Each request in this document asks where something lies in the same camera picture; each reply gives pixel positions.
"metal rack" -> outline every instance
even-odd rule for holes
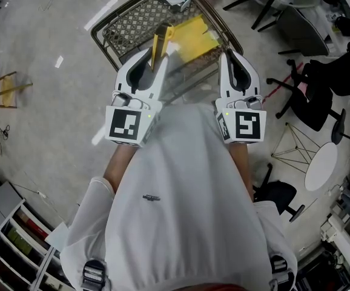
[[[181,13],[158,0],[129,0],[93,27],[91,36],[118,71],[135,53],[151,46],[153,33],[161,22],[178,25],[202,15],[209,30],[217,35],[219,46],[169,72],[163,101],[170,104],[218,72],[221,52],[231,47],[240,54],[241,45],[215,9],[206,0],[191,0]]]

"white tape mark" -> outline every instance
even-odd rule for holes
[[[116,3],[117,3],[118,0],[110,0],[108,3],[107,3],[107,6],[109,6],[109,8],[111,8],[112,6],[114,6]]]
[[[58,57],[56,64],[55,64],[55,67],[59,68],[62,64],[62,61],[64,61],[64,58],[62,56]]]
[[[97,134],[94,135],[91,140],[91,144],[96,146],[100,143],[100,141],[105,137],[105,124],[100,128]]]
[[[89,21],[88,23],[85,25],[84,29],[86,31],[88,31],[89,29],[92,28],[92,26],[94,26],[95,23],[98,22],[98,20],[100,20],[101,17],[103,17],[103,15],[109,11],[112,6],[114,6],[117,3],[117,0],[110,0],[105,7],[103,7],[102,9],[99,10],[99,12],[97,14],[95,14]]]

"table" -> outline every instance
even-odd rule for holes
[[[324,144],[309,163],[306,176],[305,187],[309,191],[319,189],[330,178],[337,164],[338,150],[333,142]]]
[[[318,145],[297,127],[287,122],[271,156],[304,173],[306,189],[315,191],[321,188],[332,175],[338,159],[338,150],[333,142]]]
[[[243,54],[229,27],[206,0],[191,0],[182,13],[173,13],[168,5],[158,0],[130,0],[96,24],[91,36],[118,71],[128,58],[152,46],[154,31],[161,22],[178,25],[201,14],[220,45],[168,73],[161,99],[170,104],[218,73],[218,60],[223,50],[231,47]]]

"cable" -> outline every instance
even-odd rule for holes
[[[9,125],[7,125],[4,130],[0,128],[0,134],[3,135],[3,140],[8,139],[8,132],[10,131],[10,129],[11,127]]]
[[[19,185],[19,184],[12,183],[12,182],[10,182],[10,183],[11,183],[13,186],[21,187],[22,189],[25,189],[25,190],[27,190],[27,191],[33,192],[33,193],[35,193],[35,194],[38,194],[38,193],[35,192],[34,190],[30,190],[30,189],[28,189],[28,188],[26,188],[26,187],[24,187],[24,186]]]
[[[19,184],[16,184],[16,183],[12,183],[12,182],[11,182],[11,184],[12,184],[13,186],[21,187],[22,189],[25,189],[25,190],[30,191],[30,192],[32,192],[32,193],[38,194],[38,195],[41,197],[41,199],[43,200],[43,202],[44,202],[46,205],[48,205],[51,209],[53,209],[53,210],[55,211],[55,213],[57,214],[57,216],[62,220],[62,222],[66,224],[65,219],[63,219],[63,217],[61,217],[61,216],[59,215],[58,211],[56,211],[56,209],[54,208],[54,206],[55,206],[54,202],[53,202],[46,194],[43,194],[41,191],[35,192],[34,190],[28,189],[28,188],[26,188],[26,187],[24,187],[24,186],[21,186],[21,185],[19,185]]]
[[[46,4],[46,7],[43,8],[41,5],[39,6],[38,10],[42,10],[43,12],[47,11],[53,3],[53,0],[49,0],[49,2]]]

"chair leg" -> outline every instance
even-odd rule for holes
[[[0,104],[0,108],[3,108],[3,109],[17,109],[18,107],[14,107],[12,105],[10,105],[9,107],[6,107],[6,106]]]
[[[289,221],[290,221],[290,222],[295,221],[295,220],[302,214],[302,212],[304,211],[304,208],[305,208],[305,207],[306,207],[306,206],[301,205],[301,206],[299,207],[299,209],[294,210],[294,209],[290,208],[290,206],[288,206],[285,210],[286,210],[287,212],[289,212],[289,213],[292,215],[292,218],[289,219]]]
[[[291,107],[291,98],[288,99],[288,101],[284,105],[284,108],[280,112],[276,113],[276,118],[280,119],[290,107]]]
[[[246,1],[249,1],[249,0],[237,0],[237,1],[234,1],[233,3],[230,3],[229,5],[227,5],[226,7],[223,8],[224,11],[227,11],[229,9],[231,9],[232,7],[235,7],[241,3],[244,3]]]
[[[16,73],[16,71],[8,73],[7,75],[0,77],[0,81],[3,80],[6,76],[14,75],[15,73]]]
[[[31,84],[26,84],[26,85],[20,85],[20,86],[17,86],[17,87],[13,87],[12,89],[9,89],[9,90],[3,90],[2,92],[0,92],[0,96],[4,95],[4,94],[7,94],[7,93],[10,93],[10,92],[14,92],[15,90],[25,89],[28,86],[32,86],[32,83]]]
[[[271,163],[268,163],[268,172],[266,173],[265,178],[264,178],[264,180],[262,181],[262,184],[261,184],[261,186],[260,186],[260,189],[264,188],[264,187],[268,184],[269,177],[271,176],[271,173],[272,173],[272,169],[273,169],[272,164],[271,164]]]
[[[256,19],[254,24],[252,25],[252,29],[256,29],[257,26],[259,25],[260,21],[263,19],[263,17],[267,14],[267,12],[270,10],[272,3],[274,0],[268,0],[268,2],[265,4],[264,8],[262,9],[259,17]]]
[[[277,54],[279,55],[284,55],[284,54],[294,54],[294,53],[300,53],[300,50],[289,50],[289,51],[282,51],[282,52],[278,52]]]
[[[279,81],[279,80],[276,80],[276,79],[273,79],[273,78],[266,79],[266,83],[267,84],[277,83],[278,85],[281,85],[285,89],[292,90],[292,91],[294,90],[294,87],[288,85],[287,83],[284,83],[282,81]]]
[[[269,24],[267,24],[267,25],[261,27],[260,29],[258,29],[258,32],[261,32],[261,31],[263,31],[265,29],[268,29],[269,27],[272,27],[272,26],[274,26],[276,24],[277,24],[277,21],[270,22]]]

